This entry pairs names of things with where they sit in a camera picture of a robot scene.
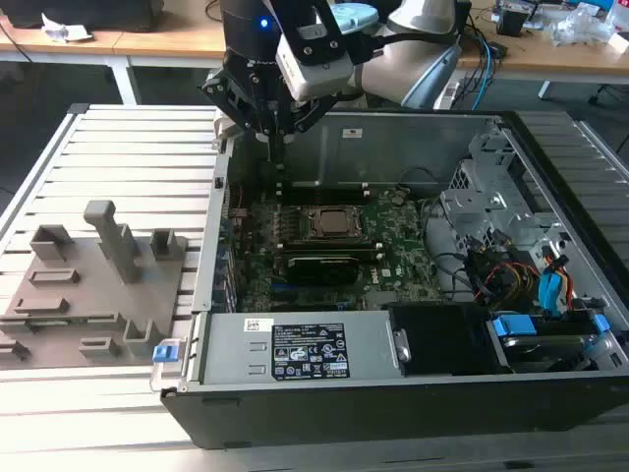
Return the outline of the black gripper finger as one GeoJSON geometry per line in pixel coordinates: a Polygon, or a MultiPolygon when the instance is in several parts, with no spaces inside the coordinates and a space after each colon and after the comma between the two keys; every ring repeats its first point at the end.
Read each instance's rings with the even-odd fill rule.
{"type": "Polygon", "coordinates": [[[306,102],[288,98],[278,102],[274,138],[274,164],[278,169],[285,167],[286,147],[294,141],[294,136],[309,130],[338,101],[336,95],[327,95],[306,102]]]}
{"type": "Polygon", "coordinates": [[[276,162],[275,118],[266,99],[264,82],[257,73],[239,85],[227,72],[210,75],[200,90],[245,133],[266,144],[267,160],[276,162]]]}

